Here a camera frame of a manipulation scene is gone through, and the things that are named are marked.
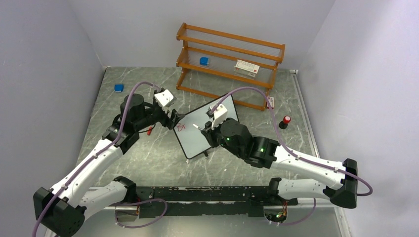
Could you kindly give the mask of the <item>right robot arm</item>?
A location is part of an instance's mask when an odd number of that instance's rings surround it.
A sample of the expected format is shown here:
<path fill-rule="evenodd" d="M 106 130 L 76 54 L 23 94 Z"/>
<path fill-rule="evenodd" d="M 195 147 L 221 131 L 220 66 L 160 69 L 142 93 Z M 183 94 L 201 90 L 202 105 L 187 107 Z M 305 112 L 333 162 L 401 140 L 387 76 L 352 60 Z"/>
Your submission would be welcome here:
<path fill-rule="evenodd" d="M 342 208 L 356 208 L 355 160 L 330 161 L 294 151 L 273 139 L 253 136 L 245 125 L 232 118 L 216 128 L 211 125 L 208 121 L 200 129 L 210 147 L 221 146 L 253 167 L 285 169 L 304 177 L 301 180 L 272 178 L 266 192 L 271 204 L 302 197 L 328 199 Z"/>

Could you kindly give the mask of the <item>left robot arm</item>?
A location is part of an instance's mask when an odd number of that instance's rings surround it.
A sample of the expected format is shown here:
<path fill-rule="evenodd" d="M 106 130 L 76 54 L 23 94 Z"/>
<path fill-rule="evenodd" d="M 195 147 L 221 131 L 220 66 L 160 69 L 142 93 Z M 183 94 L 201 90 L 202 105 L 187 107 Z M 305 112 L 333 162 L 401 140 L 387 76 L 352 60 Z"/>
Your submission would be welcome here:
<path fill-rule="evenodd" d="M 140 94 L 126 96 L 120 105 L 121 113 L 89 155 L 50 189 L 39 188 L 34 193 L 36 219 L 57 236 L 71 237 L 87 218 L 103 208 L 118 202 L 124 205 L 137 202 L 136 184 L 123 176 L 94 192 L 88 190 L 139 140 L 142 130 L 157 123 L 169 130 L 174 128 L 184 117 L 169 110 L 175 100 L 167 89 L 155 90 L 152 103 L 145 102 Z"/>

